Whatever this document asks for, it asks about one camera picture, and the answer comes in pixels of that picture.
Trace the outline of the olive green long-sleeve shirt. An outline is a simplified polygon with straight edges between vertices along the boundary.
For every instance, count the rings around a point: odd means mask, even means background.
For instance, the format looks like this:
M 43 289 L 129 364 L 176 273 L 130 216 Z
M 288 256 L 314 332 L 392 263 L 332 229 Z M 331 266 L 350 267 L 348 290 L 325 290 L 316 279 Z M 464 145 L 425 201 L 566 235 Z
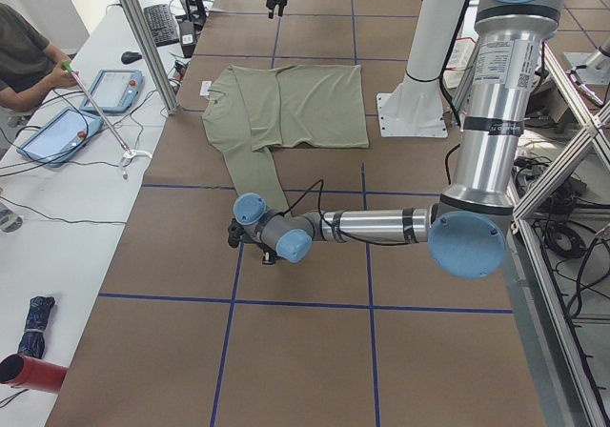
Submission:
M 211 84 L 202 122 L 236 191 L 256 193 L 279 211 L 288 204 L 272 148 L 369 145 L 359 66 L 258 70 L 231 65 Z

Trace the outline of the white paper hang tag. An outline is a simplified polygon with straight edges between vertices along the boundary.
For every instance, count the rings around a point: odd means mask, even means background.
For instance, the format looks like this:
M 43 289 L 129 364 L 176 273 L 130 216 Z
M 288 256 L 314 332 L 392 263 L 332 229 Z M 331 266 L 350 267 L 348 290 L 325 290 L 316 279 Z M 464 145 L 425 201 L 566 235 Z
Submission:
M 212 83 L 213 82 L 210 80 L 202 81 L 199 94 L 201 96 L 208 97 L 210 95 L 210 88 L 211 88 Z

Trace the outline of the black computer keyboard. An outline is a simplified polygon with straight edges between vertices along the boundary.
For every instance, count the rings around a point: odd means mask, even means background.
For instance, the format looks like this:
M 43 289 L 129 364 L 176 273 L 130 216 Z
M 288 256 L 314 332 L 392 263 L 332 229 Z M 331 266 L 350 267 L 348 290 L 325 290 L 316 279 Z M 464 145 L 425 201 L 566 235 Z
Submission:
M 157 47 L 179 42 L 174 17 L 167 4 L 147 6 L 143 9 L 143 14 Z

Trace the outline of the black computer mouse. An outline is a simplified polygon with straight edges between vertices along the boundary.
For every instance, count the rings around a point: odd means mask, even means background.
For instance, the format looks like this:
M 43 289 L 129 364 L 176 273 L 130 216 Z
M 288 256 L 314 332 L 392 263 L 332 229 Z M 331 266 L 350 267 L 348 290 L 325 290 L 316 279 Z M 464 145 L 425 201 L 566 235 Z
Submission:
M 125 51 L 121 54 L 120 60 L 124 65 L 129 65 L 142 58 L 142 54 L 137 51 Z

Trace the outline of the long metal grabber stick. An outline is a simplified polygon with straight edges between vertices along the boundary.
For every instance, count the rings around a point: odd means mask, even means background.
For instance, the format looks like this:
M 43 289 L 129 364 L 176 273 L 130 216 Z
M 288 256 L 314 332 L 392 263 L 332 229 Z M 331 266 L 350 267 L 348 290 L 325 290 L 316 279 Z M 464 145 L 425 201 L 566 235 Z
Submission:
M 128 173 L 127 173 L 127 166 L 128 166 L 128 164 L 134 158 L 136 158 L 138 156 L 144 156 L 144 157 L 148 157 L 149 159 L 152 159 L 153 155 L 150 152 L 147 152 L 147 151 L 142 151 L 142 150 L 137 150 L 137 149 L 131 148 L 129 146 L 129 144 L 120 135 L 120 133 L 117 131 L 117 129 L 114 127 L 114 125 L 112 124 L 112 122 L 110 121 L 108 116 L 98 106 L 98 104 L 94 100 L 93 96 L 87 90 L 87 88 L 85 87 L 85 84 L 82 82 L 82 80 L 78 76 L 77 72 L 72 69 L 71 63 L 69 61 L 63 61 L 61 63 L 61 66 L 75 80 L 75 82 L 76 82 L 77 86 L 79 87 L 79 89 L 85 94 L 87 99 L 91 102 L 91 104 L 93 105 L 93 107 L 96 110 L 96 112 L 98 113 L 98 115 L 102 118 L 102 120 L 106 124 L 107 128 L 110 130 L 111 134 L 114 136 L 114 138 L 117 140 L 117 142 L 119 143 L 119 145 L 123 149 L 123 151 L 124 151 L 123 152 L 123 156 L 119 160 L 118 168 L 119 168 L 119 171 L 122 174 L 123 179 L 127 180 L 129 178 Z

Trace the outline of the far blue teach pendant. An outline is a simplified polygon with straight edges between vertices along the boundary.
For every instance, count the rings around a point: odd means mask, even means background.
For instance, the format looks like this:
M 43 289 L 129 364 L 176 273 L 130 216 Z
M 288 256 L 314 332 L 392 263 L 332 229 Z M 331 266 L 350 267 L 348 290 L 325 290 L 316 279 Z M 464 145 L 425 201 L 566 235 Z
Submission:
M 89 92 L 104 113 L 124 113 L 136 100 L 143 78 L 139 70 L 102 70 L 92 81 Z

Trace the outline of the blue teach pendant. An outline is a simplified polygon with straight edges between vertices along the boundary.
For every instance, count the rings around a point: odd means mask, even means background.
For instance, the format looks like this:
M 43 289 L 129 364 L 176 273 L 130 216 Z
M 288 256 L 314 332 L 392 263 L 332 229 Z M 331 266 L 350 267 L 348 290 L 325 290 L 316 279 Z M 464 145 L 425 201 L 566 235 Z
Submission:
M 92 81 L 89 92 L 104 113 L 124 113 L 136 100 L 143 78 L 139 70 L 102 70 Z
M 25 159 L 59 167 L 82 149 L 101 125 L 97 115 L 66 108 L 21 144 L 17 152 Z

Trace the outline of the near blue teach pendant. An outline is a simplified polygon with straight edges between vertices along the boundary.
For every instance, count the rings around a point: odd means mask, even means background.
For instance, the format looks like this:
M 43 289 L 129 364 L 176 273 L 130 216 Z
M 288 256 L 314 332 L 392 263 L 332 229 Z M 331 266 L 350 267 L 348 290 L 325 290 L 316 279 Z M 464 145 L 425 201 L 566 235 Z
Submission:
M 82 149 L 101 125 L 97 115 L 66 108 L 21 144 L 17 152 L 25 159 L 59 167 Z

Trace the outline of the folded dark blue umbrella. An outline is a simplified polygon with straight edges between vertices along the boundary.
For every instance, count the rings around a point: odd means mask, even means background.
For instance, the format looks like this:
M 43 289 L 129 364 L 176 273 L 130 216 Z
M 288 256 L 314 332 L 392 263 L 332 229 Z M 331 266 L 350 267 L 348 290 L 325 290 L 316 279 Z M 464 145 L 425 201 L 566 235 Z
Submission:
M 54 305 L 53 296 L 39 295 L 30 300 L 23 334 L 18 344 L 18 354 L 38 359 L 43 357 L 46 347 L 44 333 Z

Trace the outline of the seated person in olive shirt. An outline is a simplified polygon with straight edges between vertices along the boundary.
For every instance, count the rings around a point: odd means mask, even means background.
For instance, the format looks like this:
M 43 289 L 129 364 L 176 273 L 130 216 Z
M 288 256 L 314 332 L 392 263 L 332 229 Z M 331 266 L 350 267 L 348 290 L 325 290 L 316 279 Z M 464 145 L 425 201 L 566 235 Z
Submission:
M 30 112 L 55 89 L 76 85 L 71 59 L 18 11 L 1 5 L 1 107 Z

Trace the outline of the red cylinder tube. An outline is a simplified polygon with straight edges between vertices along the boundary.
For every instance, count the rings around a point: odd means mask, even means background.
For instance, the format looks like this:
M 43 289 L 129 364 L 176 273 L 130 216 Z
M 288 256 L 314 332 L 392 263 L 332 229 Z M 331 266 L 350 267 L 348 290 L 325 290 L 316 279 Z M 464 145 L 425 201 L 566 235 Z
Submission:
M 11 387 L 58 394 L 66 367 L 31 356 L 13 354 L 1 361 L 1 383 Z

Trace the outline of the aluminium frame post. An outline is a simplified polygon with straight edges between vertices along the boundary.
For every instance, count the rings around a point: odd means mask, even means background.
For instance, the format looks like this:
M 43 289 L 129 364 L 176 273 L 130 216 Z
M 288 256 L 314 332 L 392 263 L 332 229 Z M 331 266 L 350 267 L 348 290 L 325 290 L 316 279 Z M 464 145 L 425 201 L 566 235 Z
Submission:
M 168 115 L 175 114 L 178 103 L 169 78 L 163 67 L 152 33 L 146 23 L 139 0 L 119 0 L 135 40 L 143 54 L 158 93 Z

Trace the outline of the white central pedestal column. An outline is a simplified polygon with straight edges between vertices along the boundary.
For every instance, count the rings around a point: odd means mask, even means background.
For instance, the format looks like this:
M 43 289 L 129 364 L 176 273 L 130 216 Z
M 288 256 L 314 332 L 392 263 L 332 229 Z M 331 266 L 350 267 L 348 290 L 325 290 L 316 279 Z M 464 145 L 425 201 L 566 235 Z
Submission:
M 404 78 L 393 92 L 376 96 L 383 137 L 447 136 L 439 87 L 468 4 L 469 0 L 423 0 Z

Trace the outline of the aluminium side frame rail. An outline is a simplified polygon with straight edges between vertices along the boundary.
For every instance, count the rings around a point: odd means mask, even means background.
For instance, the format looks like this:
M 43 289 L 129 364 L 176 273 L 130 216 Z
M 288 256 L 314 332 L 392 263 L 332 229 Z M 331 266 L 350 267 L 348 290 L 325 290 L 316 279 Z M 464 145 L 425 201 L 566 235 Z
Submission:
M 557 158 L 551 162 L 533 188 L 523 197 L 517 196 L 514 185 L 509 186 L 509 193 L 516 200 L 514 228 L 521 235 L 523 245 L 529 255 L 539 294 L 559 344 L 564 366 L 569 372 L 574 391 L 578 395 L 585 424 L 607 426 L 609 418 L 602 408 L 601 401 L 595 398 L 594 385 L 585 372 L 577 341 L 564 317 L 565 309 L 554 287 L 551 272 L 544 263 L 540 243 L 526 219 L 563 180 L 574 172 L 590 150 L 597 152 L 605 167 L 609 166 L 609 140 L 602 131 L 602 128 L 609 123 L 609 107 L 605 105 L 599 112 L 590 112 L 550 48 L 545 45 L 542 51 L 544 52 L 545 68 L 549 71 L 549 75 L 568 109 L 576 117 L 580 129 Z

